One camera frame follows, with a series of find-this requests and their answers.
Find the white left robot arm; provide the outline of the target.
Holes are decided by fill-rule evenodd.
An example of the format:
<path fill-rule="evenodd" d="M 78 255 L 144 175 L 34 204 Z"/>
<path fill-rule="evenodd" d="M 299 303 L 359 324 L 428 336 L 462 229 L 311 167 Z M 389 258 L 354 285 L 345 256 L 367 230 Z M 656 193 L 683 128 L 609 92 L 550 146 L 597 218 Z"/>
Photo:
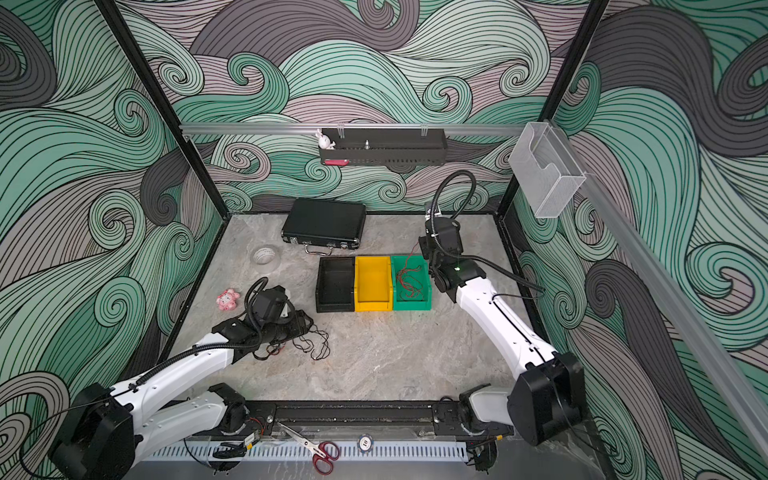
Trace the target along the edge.
<path fill-rule="evenodd" d="M 176 397 L 268 346 L 307 334 L 314 321 L 281 286 L 248 295 L 242 314 L 214 326 L 192 347 L 111 387 L 76 397 L 48 458 L 67 479 L 120 479 L 156 451 L 199 432 L 249 431 L 245 398 L 219 383 L 184 402 Z"/>

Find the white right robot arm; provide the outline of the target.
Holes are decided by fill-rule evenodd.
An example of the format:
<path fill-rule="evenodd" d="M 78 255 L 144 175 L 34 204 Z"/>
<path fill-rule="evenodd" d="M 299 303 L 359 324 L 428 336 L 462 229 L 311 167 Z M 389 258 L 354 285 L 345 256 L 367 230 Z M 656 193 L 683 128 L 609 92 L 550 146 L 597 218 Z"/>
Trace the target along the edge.
<path fill-rule="evenodd" d="M 426 219 L 419 246 L 437 289 L 481 327 L 512 373 L 510 388 L 487 384 L 460 395 L 466 429 L 481 434 L 504 425 L 536 446 L 581 423 L 583 365 L 537 335 L 505 302 L 480 262 L 463 254 L 458 221 Z"/>

